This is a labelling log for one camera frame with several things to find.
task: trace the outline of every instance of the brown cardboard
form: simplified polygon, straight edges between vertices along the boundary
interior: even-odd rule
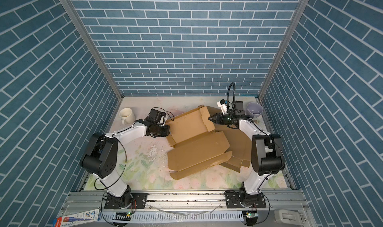
[[[174,147],[167,153],[169,169],[173,179],[181,179],[213,165],[228,161],[232,152],[223,132],[215,132],[214,123],[209,121],[210,114],[205,106],[168,120],[169,144]]]
[[[221,112],[220,109],[207,106],[209,115],[214,115],[218,112]],[[225,125],[214,124],[216,131],[222,131],[230,147],[227,151],[233,151],[233,157],[220,165],[227,167],[231,170],[239,172],[241,166],[250,167],[250,158],[251,158],[251,140],[247,137],[245,133],[241,130],[234,130],[227,128]]]

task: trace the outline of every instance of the cardboard sheet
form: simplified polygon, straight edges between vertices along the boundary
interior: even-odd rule
[[[170,135],[167,140],[173,150],[167,153],[173,179],[181,179],[208,167],[221,164],[232,157],[226,152],[229,142],[224,132],[215,132],[214,123],[205,106],[183,113],[168,120]]]
[[[221,112],[220,109],[207,106],[209,115],[214,115]],[[225,134],[230,147],[227,151],[233,152],[233,157],[221,165],[231,170],[239,172],[241,166],[250,167],[251,158],[251,140],[241,130],[234,130],[227,128],[225,125],[214,124],[215,130],[221,131]]]

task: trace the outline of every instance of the cream ceramic mug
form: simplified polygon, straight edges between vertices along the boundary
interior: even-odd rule
[[[130,108],[124,108],[119,113],[120,117],[122,118],[122,124],[133,124],[135,121],[135,116]]]

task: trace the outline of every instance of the brick wallpaper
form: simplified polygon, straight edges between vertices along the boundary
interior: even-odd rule
[[[72,0],[124,95],[257,95],[298,0]]]
[[[0,0],[0,226],[52,226],[116,103],[58,0]]]
[[[318,226],[383,226],[383,0],[310,0],[265,95]]]

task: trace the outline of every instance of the black mounting plate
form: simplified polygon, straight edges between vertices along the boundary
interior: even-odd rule
[[[132,195],[132,201],[136,200],[136,209],[145,209],[146,205],[146,199],[147,199],[147,193],[131,193]],[[121,210],[119,207],[115,206],[112,201],[106,202],[104,209],[118,209]]]
[[[253,206],[241,203],[239,193],[236,191],[227,191],[224,193],[226,199],[226,208],[237,209],[237,208],[252,208]],[[257,208],[266,208],[265,197],[263,194],[259,194],[254,200]]]

